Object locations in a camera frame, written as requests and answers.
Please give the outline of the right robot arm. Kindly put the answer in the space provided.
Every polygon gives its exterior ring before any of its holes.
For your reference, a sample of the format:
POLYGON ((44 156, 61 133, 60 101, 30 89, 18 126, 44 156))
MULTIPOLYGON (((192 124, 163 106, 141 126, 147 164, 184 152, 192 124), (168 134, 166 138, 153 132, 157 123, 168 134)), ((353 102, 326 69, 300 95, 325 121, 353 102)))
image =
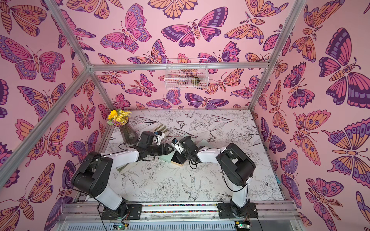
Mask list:
POLYGON ((227 188, 233 193, 231 211, 240 218, 247 215, 250 198, 249 181, 256 169, 255 163, 234 143, 226 147, 197 146, 190 136, 174 138, 172 146, 187 160, 198 163, 218 163, 227 188))

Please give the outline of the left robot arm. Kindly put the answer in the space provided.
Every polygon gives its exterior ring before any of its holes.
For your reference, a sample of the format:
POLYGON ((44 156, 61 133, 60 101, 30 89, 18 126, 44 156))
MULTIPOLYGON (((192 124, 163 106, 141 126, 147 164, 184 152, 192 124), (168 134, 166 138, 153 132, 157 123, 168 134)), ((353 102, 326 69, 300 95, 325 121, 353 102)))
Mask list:
POLYGON ((71 185, 98 201, 112 217, 126 218, 129 213, 127 200, 108 186, 111 171, 116 167, 142 161, 148 156, 169 155, 175 148, 161 142, 164 136, 162 132, 145 131, 135 144, 127 146, 123 151, 111 154, 90 152, 70 180, 71 185))

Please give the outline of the mint jewelry box right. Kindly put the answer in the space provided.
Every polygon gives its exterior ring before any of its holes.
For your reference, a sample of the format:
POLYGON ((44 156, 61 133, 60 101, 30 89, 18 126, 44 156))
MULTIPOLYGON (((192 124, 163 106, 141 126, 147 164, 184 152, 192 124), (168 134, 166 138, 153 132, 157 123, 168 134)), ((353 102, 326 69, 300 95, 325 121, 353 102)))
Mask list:
POLYGON ((205 148, 209 148, 210 144, 206 140, 201 140, 197 143, 197 146, 204 146, 205 148))

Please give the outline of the beige garden glove far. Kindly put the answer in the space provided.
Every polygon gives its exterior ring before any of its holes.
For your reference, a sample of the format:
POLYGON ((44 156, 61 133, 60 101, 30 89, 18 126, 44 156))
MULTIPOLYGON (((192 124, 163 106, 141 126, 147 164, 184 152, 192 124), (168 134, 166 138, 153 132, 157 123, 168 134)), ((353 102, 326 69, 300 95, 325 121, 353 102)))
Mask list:
POLYGON ((168 127, 164 124, 159 124, 155 129, 154 129, 154 133, 156 136, 166 136, 166 134, 168 133, 168 127))

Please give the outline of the beige garden glove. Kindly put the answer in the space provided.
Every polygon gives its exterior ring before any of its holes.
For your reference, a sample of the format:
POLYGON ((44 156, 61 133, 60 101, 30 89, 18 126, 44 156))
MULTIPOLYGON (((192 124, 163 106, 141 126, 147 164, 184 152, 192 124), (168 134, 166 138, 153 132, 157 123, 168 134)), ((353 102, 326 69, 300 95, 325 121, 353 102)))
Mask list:
POLYGON ((155 129, 154 129, 154 133, 156 136, 166 136, 166 134, 168 133, 168 127, 164 124, 159 124, 155 129))
POLYGON ((135 174, 133 171, 136 167, 136 163, 129 163, 125 164, 120 167, 116 167, 116 171, 121 175, 121 176, 130 176, 132 174, 135 174))

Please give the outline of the glass vase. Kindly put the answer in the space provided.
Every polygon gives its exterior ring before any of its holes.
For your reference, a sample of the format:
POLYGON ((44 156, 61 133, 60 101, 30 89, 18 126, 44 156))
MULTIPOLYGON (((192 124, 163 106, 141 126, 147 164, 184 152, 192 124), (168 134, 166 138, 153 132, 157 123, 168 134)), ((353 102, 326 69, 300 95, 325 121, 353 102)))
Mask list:
POLYGON ((139 135, 129 123, 120 126, 119 130, 126 144, 135 144, 139 140, 139 135))

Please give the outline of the beige garden glove near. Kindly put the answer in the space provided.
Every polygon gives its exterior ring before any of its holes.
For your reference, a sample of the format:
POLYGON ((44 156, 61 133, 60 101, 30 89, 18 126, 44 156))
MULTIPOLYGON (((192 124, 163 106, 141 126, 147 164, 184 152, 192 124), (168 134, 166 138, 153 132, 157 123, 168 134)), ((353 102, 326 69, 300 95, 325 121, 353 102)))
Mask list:
POLYGON ((120 167, 116 167, 116 171, 121 175, 121 176, 130 176, 132 174, 135 174, 133 171, 136 167, 136 163, 129 163, 125 164, 120 167))

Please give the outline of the yellow flower bouquet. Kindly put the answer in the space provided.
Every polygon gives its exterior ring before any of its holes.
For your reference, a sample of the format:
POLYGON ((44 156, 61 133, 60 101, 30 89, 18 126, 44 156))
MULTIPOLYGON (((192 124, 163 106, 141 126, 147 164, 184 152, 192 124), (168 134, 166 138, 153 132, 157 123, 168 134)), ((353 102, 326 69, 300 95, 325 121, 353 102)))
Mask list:
POLYGON ((108 115, 107 124, 122 127, 129 123, 131 112, 121 109, 112 110, 108 115))

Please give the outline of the green fruit in basket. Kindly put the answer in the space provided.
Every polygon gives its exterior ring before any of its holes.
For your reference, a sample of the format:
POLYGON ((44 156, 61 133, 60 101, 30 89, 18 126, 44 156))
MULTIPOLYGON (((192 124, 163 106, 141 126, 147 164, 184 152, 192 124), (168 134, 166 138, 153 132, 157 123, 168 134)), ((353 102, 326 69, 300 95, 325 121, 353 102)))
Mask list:
POLYGON ((193 77, 191 79, 192 86, 198 88, 202 85, 202 79, 199 77, 193 77))

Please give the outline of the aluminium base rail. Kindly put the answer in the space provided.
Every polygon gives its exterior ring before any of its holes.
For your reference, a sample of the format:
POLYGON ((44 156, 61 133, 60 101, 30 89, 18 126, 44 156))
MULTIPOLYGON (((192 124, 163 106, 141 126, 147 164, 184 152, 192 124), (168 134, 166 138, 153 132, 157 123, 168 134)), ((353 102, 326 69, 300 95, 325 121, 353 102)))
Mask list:
MULTIPOLYGON (((237 216, 231 210, 229 202, 171 202, 171 203, 143 203, 131 202, 128 204, 127 217, 123 221, 160 221, 160 220, 219 220, 219 219, 298 219, 298 211, 290 201, 255 201, 250 202, 247 213, 237 216)), ((117 221, 108 214, 103 206, 97 203, 68 204, 63 208, 59 223, 75 221, 117 221)))

